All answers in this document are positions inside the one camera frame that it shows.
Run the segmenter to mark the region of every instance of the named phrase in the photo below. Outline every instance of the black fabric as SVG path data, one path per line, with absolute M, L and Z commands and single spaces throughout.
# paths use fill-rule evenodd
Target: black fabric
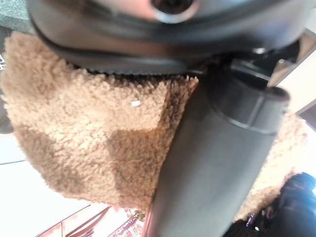
M 247 228 L 246 221 L 239 220 L 231 225 L 223 237 L 258 237 L 258 232 Z
M 281 188 L 281 194 L 260 210 L 249 228 L 246 221 L 239 220 L 223 237 L 316 236 L 315 185 L 315 178 L 309 174 L 293 176 Z

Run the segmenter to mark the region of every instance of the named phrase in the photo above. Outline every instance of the tan shaggy rug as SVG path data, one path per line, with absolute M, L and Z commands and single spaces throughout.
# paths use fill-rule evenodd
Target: tan shaggy rug
M 68 198 L 146 211 L 198 80 L 91 75 L 22 33 L 6 39 L 5 60 L 8 116 L 47 185 Z M 288 114 L 236 219 L 273 199 L 299 171 L 305 140 L 300 120 Z

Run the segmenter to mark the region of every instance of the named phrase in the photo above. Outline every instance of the small white debris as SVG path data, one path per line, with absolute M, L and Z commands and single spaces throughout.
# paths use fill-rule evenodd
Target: small white debris
M 140 101 L 139 101 L 139 100 L 132 101 L 132 102 L 131 102 L 131 106 L 133 106 L 133 107 L 138 107 L 138 106 L 140 106 Z

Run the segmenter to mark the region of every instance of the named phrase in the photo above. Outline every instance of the black vacuum cleaner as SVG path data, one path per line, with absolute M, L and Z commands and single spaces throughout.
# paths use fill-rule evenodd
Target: black vacuum cleaner
M 313 2 L 28 0 L 38 36 L 78 67 L 200 80 L 163 164 L 143 237 L 220 237 L 228 229 L 289 102 L 269 79 L 279 59 L 297 56 Z

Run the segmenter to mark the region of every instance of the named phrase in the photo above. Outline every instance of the fluffy beige carpet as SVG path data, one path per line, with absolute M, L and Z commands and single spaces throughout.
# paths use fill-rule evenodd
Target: fluffy beige carpet
M 123 78 L 74 69 L 41 41 L 5 42 L 1 87 L 17 139 L 48 186 L 68 198 L 147 210 L 193 78 Z M 305 142 L 292 114 L 236 218 L 273 199 L 300 167 Z

